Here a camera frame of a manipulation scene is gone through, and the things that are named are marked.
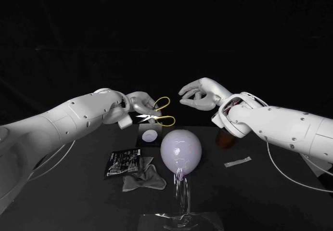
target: dark table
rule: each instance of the dark table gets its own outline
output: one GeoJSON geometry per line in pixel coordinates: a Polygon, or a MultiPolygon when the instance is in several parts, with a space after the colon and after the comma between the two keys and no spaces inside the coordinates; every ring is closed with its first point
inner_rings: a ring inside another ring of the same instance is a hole
{"type": "MultiPolygon", "coordinates": [[[[265,142],[249,133],[223,150],[216,146],[217,128],[183,127],[199,137],[203,154],[190,173],[191,212],[217,212],[224,230],[333,230],[333,199],[324,192],[289,182],[278,173],[265,142]],[[243,164],[224,163],[250,157],[243,164]]],[[[162,128],[165,135],[174,128],[162,128]]],[[[164,178],[162,190],[121,192],[122,178],[102,180],[109,152],[135,147],[138,126],[124,130],[102,125],[79,139],[62,163],[28,182],[0,217],[4,231],[131,231],[138,215],[171,212],[173,173],[158,148],[142,148],[164,178]]],[[[322,188],[299,155],[271,146],[284,173],[322,188]]]]}

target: dark background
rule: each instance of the dark background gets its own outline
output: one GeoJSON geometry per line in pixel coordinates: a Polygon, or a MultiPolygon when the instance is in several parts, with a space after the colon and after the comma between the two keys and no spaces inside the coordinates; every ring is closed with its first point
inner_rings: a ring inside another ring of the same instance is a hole
{"type": "Polygon", "coordinates": [[[111,88],[168,96],[177,125],[214,126],[180,105],[209,77],[232,93],[331,117],[330,0],[10,1],[0,7],[0,124],[111,88]]]}

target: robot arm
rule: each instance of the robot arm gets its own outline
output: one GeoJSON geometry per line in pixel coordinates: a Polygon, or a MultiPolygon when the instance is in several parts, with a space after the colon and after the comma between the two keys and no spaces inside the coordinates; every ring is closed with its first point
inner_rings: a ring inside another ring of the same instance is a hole
{"type": "Polygon", "coordinates": [[[180,103],[199,110],[210,110],[216,99],[219,111],[211,122],[242,138],[249,131],[268,143],[312,156],[333,163],[333,120],[297,110],[268,106],[266,103],[246,92],[230,94],[227,90],[207,78],[201,78],[183,87],[178,94],[196,89],[206,94],[204,101],[188,100],[188,93],[180,103]]]}
{"type": "Polygon", "coordinates": [[[0,126],[0,214],[46,154],[82,138],[102,123],[118,122],[121,129],[128,127],[131,111],[160,116],[152,105],[154,100],[145,92],[124,95],[111,89],[99,89],[47,112],[0,126]]]}

